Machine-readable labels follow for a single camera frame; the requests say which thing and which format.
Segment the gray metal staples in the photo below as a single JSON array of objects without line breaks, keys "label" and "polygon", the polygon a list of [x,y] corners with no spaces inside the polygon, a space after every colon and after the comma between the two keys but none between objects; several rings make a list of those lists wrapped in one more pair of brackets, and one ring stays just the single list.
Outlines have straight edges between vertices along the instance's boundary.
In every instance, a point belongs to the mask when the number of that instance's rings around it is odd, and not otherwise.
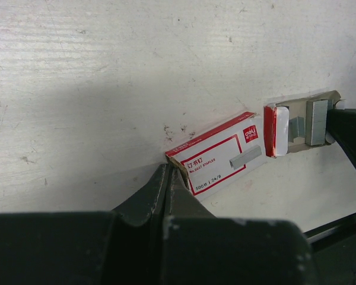
[{"label": "gray metal staples", "polygon": [[292,143],[295,138],[304,138],[304,118],[295,117],[289,120],[289,135],[288,140]]},{"label": "gray metal staples", "polygon": [[326,142],[328,107],[328,100],[307,102],[305,135],[305,143],[307,145],[321,145]]},{"label": "gray metal staples", "polygon": [[248,162],[252,161],[256,157],[259,157],[261,154],[261,147],[259,145],[255,145],[254,147],[251,147],[250,149],[244,151],[243,153],[240,153],[238,156],[235,156],[233,159],[231,159],[231,167],[233,169],[238,169],[244,166],[244,164],[247,164]]}]

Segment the black plastic object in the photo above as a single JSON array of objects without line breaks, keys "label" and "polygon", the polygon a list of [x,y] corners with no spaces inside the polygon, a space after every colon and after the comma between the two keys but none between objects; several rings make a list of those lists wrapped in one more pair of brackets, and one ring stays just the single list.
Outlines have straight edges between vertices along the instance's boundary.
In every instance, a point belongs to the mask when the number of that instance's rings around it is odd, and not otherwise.
[{"label": "black plastic object", "polygon": [[1,214],[0,284],[319,284],[289,221],[217,219],[162,164],[111,212]]},{"label": "black plastic object", "polygon": [[356,168],[356,109],[329,110],[326,129]]},{"label": "black plastic object", "polygon": [[164,284],[319,284],[312,250],[287,221],[166,218]]},{"label": "black plastic object", "polygon": [[305,235],[323,284],[356,284],[356,213]]}]

